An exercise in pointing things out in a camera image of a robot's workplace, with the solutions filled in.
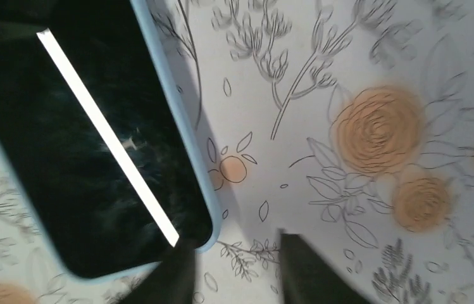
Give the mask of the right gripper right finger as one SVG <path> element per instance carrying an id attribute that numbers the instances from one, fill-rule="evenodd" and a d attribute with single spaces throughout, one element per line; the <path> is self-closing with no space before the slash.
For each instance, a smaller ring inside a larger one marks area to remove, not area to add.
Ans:
<path id="1" fill-rule="evenodd" d="M 299 234 L 280 232 L 282 302 L 290 304 L 365 304 L 370 301 L 350 287 Z"/>

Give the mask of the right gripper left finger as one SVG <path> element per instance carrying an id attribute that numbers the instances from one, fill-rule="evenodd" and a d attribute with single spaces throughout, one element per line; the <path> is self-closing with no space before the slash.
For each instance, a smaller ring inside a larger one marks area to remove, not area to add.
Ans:
<path id="1" fill-rule="evenodd" d="M 196 285 L 196 249 L 179 239 L 164 259 L 118 304 L 192 304 Z"/>

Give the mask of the phone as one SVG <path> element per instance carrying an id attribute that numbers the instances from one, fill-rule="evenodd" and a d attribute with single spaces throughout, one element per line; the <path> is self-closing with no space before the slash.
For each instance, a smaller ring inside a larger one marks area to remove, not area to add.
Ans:
<path id="1" fill-rule="evenodd" d="M 0 159 L 61 266 L 202 253 L 219 206 L 145 1 L 0 1 Z"/>

